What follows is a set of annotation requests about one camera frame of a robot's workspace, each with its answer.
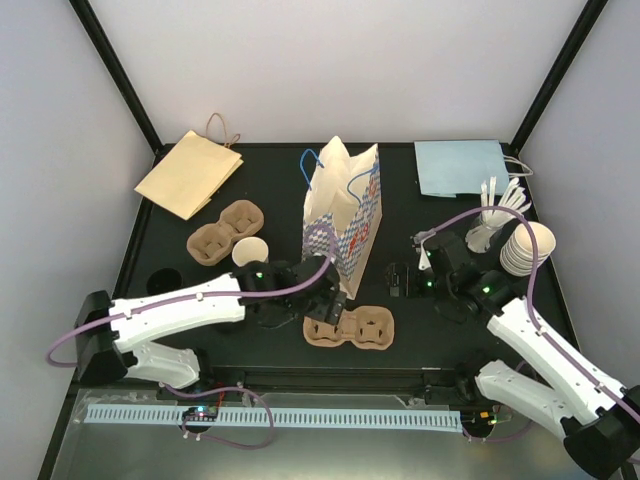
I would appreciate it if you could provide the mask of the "blue checkered paper bag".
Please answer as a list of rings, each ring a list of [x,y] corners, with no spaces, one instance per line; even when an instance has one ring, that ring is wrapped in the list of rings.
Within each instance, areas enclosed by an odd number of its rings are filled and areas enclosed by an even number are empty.
[[[340,287],[356,298],[382,220],[379,150],[376,144],[355,156],[333,137],[305,175],[302,256],[330,255]]]

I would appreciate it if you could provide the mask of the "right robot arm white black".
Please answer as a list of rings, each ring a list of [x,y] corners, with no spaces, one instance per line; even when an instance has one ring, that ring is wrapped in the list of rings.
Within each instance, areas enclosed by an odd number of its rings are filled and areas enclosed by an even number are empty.
[[[415,269],[392,263],[386,272],[394,297],[429,297],[443,318],[477,322],[515,350],[532,379],[495,359],[460,372],[457,396],[483,397],[544,427],[587,474],[608,479],[639,451],[639,389],[626,387],[588,361],[530,306],[522,283],[483,270],[462,240],[441,232],[415,245]]]

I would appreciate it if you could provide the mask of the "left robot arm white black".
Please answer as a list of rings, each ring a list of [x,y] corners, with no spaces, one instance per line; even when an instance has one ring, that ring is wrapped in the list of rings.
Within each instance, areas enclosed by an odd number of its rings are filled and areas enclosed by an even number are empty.
[[[299,264],[251,261],[208,282],[137,299],[92,292],[76,320],[78,378],[86,386],[125,378],[158,382],[202,399],[213,391],[215,376],[201,354],[162,345],[160,339],[238,323],[260,310],[335,325],[345,302],[338,271],[324,255]]]

